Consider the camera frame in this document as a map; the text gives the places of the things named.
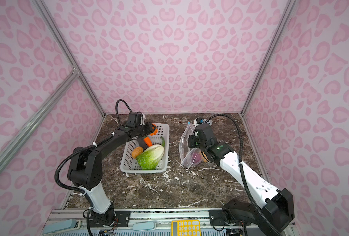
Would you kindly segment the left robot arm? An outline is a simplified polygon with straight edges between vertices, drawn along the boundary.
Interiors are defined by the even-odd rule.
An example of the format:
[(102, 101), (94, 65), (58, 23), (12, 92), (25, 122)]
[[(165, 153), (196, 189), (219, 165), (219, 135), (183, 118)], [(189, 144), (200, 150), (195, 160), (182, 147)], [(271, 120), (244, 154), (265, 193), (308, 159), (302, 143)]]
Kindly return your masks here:
[(86, 217), (88, 223), (111, 226), (116, 219), (113, 203), (102, 187), (103, 160), (120, 146), (134, 139), (147, 137), (156, 130), (155, 125), (145, 121), (143, 113), (132, 112), (127, 121), (120, 124), (107, 138), (73, 151), (69, 159), (67, 178), (73, 183), (74, 191), (83, 194), (90, 204)]

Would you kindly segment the purple toy onion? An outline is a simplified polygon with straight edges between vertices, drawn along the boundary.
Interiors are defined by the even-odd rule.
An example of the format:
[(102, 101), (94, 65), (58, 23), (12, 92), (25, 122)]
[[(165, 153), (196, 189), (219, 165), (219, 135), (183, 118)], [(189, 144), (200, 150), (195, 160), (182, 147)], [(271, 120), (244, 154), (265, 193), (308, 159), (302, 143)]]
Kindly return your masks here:
[(192, 166), (198, 165), (203, 162), (202, 152), (198, 149), (193, 150), (190, 157)]

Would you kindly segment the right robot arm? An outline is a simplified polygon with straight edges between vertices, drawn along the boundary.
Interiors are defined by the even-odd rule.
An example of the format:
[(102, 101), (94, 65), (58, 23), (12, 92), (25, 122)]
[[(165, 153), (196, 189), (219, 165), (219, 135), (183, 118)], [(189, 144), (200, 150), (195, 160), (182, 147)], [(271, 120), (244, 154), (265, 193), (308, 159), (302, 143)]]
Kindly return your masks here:
[(197, 125), (189, 136), (188, 147), (199, 149), (207, 161), (221, 167), (244, 187), (250, 202), (231, 200), (225, 204), (226, 223), (245, 221), (257, 225), (267, 236), (279, 236), (294, 220), (292, 193), (264, 180), (229, 144), (217, 140), (210, 125)]

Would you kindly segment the orange toy carrot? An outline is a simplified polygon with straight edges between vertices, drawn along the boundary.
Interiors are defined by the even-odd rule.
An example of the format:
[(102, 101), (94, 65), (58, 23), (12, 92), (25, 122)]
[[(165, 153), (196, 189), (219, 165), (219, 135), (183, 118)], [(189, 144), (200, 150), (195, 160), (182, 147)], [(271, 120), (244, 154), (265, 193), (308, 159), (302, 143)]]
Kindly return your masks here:
[(145, 137), (144, 138), (144, 142), (145, 144), (148, 146), (148, 147), (151, 147), (153, 144), (152, 144), (152, 141), (149, 137)]

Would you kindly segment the white perforated plastic basket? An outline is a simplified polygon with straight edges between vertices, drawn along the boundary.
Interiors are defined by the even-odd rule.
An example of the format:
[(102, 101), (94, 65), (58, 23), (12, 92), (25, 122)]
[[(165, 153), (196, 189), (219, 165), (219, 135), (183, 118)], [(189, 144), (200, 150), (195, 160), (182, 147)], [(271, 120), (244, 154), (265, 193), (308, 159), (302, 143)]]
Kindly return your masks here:
[(156, 174), (166, 171), (169, 158), (168, 124), (155, 124), (157, 132), (143, 139), (146, 149), (137, 140), (125, 145), (120, 170), (129, 174)]

